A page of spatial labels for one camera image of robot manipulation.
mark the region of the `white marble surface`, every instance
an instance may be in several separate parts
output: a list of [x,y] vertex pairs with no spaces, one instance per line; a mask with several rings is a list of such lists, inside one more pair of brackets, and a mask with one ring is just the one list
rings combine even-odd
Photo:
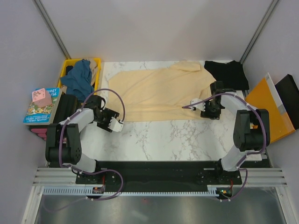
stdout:
[[[108,80],[120,71],[164,68],[174,63],[103,63],[101,87],[108,87]],[[81,132],[81,140],[83,153],[102,161],[216,161],[231,149],[234,125],[234,116],[222,110],[220,120],[125,122],[121,133],[108,133],[89,124]],[[261,160],[261,156],[248,160]]]

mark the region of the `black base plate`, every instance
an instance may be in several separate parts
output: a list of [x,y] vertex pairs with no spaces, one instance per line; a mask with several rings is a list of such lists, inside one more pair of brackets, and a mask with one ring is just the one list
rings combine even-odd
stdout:
[[[218,176],[216,161],[101,161],[98,169],[114,169],[124,180],[122,192],[199,192],[207,191],[207,185],[242,184],[239,171],[223,172]],[[116,192],[121,186],[120,177],[106,172],[107,192]],[[102,184],[103,175],[79,175],[76,184]]]

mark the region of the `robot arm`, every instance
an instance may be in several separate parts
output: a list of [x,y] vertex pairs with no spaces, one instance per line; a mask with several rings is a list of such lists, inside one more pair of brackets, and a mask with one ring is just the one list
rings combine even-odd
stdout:
[[[91,96],[85,108],[65,126],[62,145],[62,162],[64,165],[72,165],[74,168],[89,173],[95,171],[96,160],[82,153],[80,132],[90,123],[97,122],[97,126],[108,132],[121,132],[123,123],[117,120],[119,113],[105,108],[105,100],[97,95]],[[46,160],[58,161],[60,134],[64,123],[51,124],[47,129]]]
[[[221,109],[224,108],[235,115],[234,145],[228,154],[220,159],[220,162],[223,170],[236,171],[245,161],[243,158],[246,158],[248,153],[259,151],[263,146],[262,127],[252,110],[257,112],[263,122],[266,132],[266,146],[270,143],[269,113],[266,109],[257,109],[249,104],[245,105],[239,99],[232,96],[236,95],[234,90],[224,89],[222,82],[216,81],[210,87],[212,95],[225,92],[230,95],[216,96],[211,101],[192,106],[191,109],[199,109],[201,117],[210,119],[219,119]],[[196,98],[191,101],[191,104],[201,101],[201,99]]]

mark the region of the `orange board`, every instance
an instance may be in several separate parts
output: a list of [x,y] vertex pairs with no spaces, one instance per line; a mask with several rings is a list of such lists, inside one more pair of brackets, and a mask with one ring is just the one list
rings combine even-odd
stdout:
[[270,143],[295,132],[269,73],[250,92],[245,100],[259,109],[268,110],[270,117]]

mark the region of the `gray wall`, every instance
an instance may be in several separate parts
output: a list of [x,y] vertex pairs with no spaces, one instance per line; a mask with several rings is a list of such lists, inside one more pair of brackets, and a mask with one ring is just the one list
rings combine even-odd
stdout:
[[271,0],[41,0],[73,58],[241,58]]
[[[267,72],[277,83],[286,74],[299,86],[299,1],[282,0],[244,64],[253,88]],[[281,167],[299,210],[299,133],[293,133],[268,147],[274,165]]]
[[57,83],[64,57],[31,0],[0,5],[0,223],[17,224],[45,148],[22,120],[31,91]]

